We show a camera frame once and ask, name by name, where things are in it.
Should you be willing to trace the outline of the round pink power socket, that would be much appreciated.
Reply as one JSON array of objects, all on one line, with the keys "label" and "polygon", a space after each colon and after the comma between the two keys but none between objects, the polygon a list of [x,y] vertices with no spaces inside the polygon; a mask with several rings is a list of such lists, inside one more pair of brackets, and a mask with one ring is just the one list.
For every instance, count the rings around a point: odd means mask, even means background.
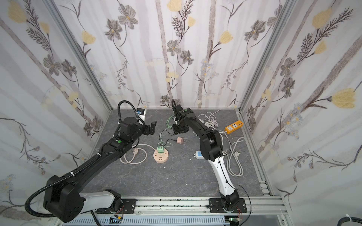
[{"label": "round pink power socket", "polygon": [[169,158],[169,152],[167,149],[163,149],[163,152],[155,150],[153,153],[153,158],[157,163],[165,163]]}]

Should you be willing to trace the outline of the pink USB charger adapter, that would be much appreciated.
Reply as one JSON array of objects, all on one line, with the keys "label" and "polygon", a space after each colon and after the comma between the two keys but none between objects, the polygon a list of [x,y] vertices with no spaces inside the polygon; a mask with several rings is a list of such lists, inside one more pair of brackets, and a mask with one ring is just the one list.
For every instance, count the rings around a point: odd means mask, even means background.
[{"label": "pink USB charger adapter", "polygon": [[186,140],[185,140],[185,138],[183,138],[183,137],[178,137],[178,138],[176,139],[176,142],[177,142],[177,144],[182,145],[182,144],[185,144],[185,143],[186,143]]}]

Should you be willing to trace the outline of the green USB charger plug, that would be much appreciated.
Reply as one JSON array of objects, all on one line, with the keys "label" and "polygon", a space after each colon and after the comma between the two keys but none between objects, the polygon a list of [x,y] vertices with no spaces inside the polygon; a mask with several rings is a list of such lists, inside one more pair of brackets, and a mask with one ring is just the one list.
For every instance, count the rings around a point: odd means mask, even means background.
[{"label": "green USB charger plug", "polygon": [[165,152],[164,147],[163,147],[163,146],[157,147],[157,152],[158,152],[158,153],[164,153],[164,152]]}]

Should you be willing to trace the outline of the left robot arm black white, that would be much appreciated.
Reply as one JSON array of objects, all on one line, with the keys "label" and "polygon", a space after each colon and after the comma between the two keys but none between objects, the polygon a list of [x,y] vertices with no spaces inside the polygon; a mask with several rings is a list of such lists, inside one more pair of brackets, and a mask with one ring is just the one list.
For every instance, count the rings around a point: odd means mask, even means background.
[{"label": "left robot arm black white", "polygon": [[[25,211],[39,218],[57,217],[63,222],[70,222],[82,212],[90,199],[81,196],[83,188],[107,166],[124,156],[136,147],[142,135],[154,135],[157,122],[150,125],[138,115],[132,107],[134,117],[122,118],[120,107],[117,108],[118,123],[113,137],[104,143],[98,153],[76,169],[58,177],[48,179],[46,186],[34,192],[25,202]],[[44,193],[43,207],[46,213],[31,208],[32,200]]]}]

